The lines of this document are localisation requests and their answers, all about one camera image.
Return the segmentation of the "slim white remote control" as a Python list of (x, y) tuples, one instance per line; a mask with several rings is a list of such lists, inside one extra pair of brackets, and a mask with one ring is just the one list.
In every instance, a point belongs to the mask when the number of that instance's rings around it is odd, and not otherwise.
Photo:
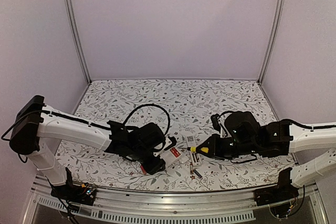
[(191, 163), (193, 167), (200, 167), (202, 160), (200, 155), (196, 152), (196, 141), (193, 136), (186, 137), (187, 150), (189, 151)]

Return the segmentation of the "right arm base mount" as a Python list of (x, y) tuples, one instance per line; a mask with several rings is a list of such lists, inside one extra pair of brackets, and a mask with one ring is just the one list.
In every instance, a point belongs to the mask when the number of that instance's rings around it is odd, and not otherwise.
[(293, 185), (271, 186), (253, 191), (257, 206), (270, 206), (270, 213), (277, 219), (288, 218), (295, 207), (299, 189)]

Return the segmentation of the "white remote with display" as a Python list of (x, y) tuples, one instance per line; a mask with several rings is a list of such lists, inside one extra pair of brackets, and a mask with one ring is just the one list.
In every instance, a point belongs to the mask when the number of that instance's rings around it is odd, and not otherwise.
[(160, 157), (165, 161), (167, 166), (176, 162), (184, 164), (188, 161), (188, 157), (181, 150), (175, 147), (163, 152)]

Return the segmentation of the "yellow pry tool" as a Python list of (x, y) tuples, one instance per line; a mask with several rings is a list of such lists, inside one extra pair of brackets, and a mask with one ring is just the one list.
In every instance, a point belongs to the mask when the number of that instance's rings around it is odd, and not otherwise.
[(185, 148), (187, 151), (190, 151), (192, 153), (200, 153), (202, 152), (202, 149), (201, 148), (198, 148), (198, 147), (195, 147), (195, 146), (192, 146), (192, 147), (186, 147)]

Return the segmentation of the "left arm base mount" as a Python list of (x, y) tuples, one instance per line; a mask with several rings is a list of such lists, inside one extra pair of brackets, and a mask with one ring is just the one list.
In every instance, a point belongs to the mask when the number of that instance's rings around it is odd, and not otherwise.
[(96, 194), (97, 188), (94, 186), (51, 185), (51, 195), (67, 202), (93, 206)]

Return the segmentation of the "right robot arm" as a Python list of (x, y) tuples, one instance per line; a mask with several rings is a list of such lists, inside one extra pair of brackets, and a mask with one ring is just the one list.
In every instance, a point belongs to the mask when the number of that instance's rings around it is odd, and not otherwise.
[(208, 158), (233, 160), (242, 155), (259, 155), (272, 158), (296, 152), (326, 149), (327, 151), (290, 169), (289, 175), (271, 190), (276, 201), (291, 194), (292, 186), (299, 188), (335, 172), (335, 123), (304, 125), (291, 119), (283, 119), (260, 125), (251, 112), (228, 111), (220, 123), (220, 115), (211, 117), (214, 129), (221, 134), (212, 134), (190, 151)]

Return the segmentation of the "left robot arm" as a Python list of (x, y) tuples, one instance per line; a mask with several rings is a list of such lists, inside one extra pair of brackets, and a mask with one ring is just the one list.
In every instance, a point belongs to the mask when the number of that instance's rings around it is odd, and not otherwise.
[(55, 138), (91, 146), (109, 154), (117, 154), (139, 162), (153, 175), (166, 168), (158, 152), (164, 150), (166, 134), (154, 123), (142, 127), (125, 122), (106, 124), (59, 112), (36, 95), (17, 113), (15, 122), (5, 132), (10, 134), (9, 145), (19, 155), (26, 156), (67, 200), (78, 195), (78, 188), (70, 182), (71, 175), (42, 144), (42, 138)]

